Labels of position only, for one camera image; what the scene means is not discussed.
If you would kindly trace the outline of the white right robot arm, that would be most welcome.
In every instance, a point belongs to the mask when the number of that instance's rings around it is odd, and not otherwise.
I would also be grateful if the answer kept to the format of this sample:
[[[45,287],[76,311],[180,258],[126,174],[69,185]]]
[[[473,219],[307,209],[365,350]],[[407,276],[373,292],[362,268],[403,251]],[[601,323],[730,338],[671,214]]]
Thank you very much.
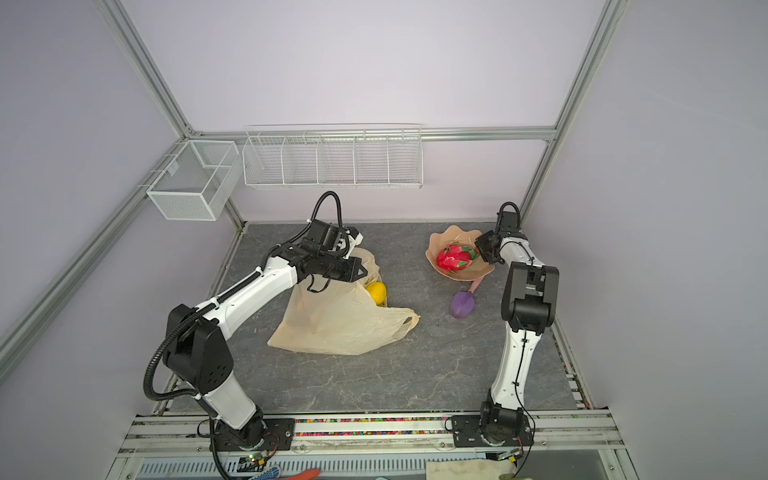
[[[505,343],[479,421],[483,441],[503,446],[535,431],[525,385],[537,344],[556,317],[559,270],[534,254],[519,207],[511,201],[501,205],[494,228],[480,235],[475,246],[487,263],[508,269],[500,307]]]

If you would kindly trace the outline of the red dragon fruit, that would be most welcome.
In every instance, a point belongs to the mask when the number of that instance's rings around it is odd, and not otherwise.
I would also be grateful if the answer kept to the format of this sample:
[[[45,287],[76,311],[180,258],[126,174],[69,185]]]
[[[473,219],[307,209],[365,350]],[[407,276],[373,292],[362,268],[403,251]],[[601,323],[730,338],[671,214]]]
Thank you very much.
[[[468,268],[478,255],[474,246],[453,243],[439,251],[436,256],[436,265],[448,272],[459,272]]]

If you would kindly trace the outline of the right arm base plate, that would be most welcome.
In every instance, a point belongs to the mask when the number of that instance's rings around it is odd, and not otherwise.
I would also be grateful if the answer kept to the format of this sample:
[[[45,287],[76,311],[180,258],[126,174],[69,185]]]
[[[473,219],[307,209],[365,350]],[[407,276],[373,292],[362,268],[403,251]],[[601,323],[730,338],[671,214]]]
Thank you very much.
[[[502,413],[481,423],[479,414],[453,415],[447,421],[453,443],[459,448],[531,446],[533,429],[522,409]]]

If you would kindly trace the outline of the yellow lemon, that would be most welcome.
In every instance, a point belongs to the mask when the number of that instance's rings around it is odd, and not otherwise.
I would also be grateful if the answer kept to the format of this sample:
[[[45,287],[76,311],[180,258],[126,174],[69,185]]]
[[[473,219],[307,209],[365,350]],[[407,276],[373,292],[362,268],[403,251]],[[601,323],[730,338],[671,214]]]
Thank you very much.
[[[383,282],[371,282],[366,286],[366,291],[374,300],[376,305],[384,305],[387,300],[387,287]]]

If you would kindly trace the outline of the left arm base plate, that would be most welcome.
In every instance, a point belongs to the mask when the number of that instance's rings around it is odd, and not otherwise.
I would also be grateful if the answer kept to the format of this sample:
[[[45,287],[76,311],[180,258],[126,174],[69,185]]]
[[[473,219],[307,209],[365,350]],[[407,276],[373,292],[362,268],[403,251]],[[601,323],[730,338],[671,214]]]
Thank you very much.
[[[257,417],[239,430],[217,421],[212,438],[219,452],[285,451],[291,448],[295,426],[291,417]]]

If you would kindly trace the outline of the cream plastic bag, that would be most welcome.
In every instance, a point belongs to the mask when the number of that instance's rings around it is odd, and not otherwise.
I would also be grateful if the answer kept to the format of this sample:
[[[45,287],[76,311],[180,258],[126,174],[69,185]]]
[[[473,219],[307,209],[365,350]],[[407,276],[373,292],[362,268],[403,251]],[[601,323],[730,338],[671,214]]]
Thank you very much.
[[[298,353],[356,356],[403,339],[419,323],[409,308],[376,304],[366,287],[381,279],[375,256],[360,248],[368,275],[355,283],[332,281],[320,293],[308,290],[308,279],[295,286],[267,344]]]

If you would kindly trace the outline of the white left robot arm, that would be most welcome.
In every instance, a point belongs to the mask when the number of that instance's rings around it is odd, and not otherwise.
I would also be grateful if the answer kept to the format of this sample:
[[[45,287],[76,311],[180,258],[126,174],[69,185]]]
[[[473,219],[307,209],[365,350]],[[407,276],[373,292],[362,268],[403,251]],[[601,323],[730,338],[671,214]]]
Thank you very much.
[[[228,341],[258,310],[303,280],[353,283],[365,277],[361,259],[352,254],[362,241],[354,227],[312,220],[296,239],[272,247],[235,285],[196,307],[177,306],[153,359],[187,385],[170,397],[192,397],[211,418],[213,435],[234,448],[260,447],[268,434],[263,412],[235,377]]]

